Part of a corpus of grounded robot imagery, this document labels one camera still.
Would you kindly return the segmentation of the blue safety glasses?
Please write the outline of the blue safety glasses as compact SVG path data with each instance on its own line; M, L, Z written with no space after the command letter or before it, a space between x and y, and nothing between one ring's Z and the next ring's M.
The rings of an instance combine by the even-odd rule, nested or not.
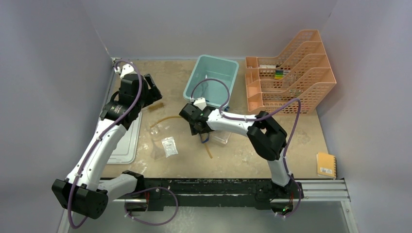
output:
M210 133L200 134L199 137L200 137L201 143L205 144L209 141Z

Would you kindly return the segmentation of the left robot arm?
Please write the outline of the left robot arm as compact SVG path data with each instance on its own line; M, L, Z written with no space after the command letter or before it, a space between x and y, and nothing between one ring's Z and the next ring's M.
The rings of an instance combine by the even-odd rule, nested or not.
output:
M108 203L126 194L134 199L143 196L143 175L124 171L111 180L101 182L102 172L118 142L132 126L140 111L162 99L150 74L125 75L120 88L103 107L95 137L82 158L64 180L56 179L52 191L61 206L88 218L99 218Z

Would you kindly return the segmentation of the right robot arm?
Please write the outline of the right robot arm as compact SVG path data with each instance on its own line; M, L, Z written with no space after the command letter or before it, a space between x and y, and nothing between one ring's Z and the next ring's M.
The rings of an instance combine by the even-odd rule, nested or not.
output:
M288 134L269 113L239 115L187 103L179 115L189 123L192 135L226 131L247 137L257 155L268 163L274 194L280 198L291 192L300 198L303 196L301 185L287 168Z

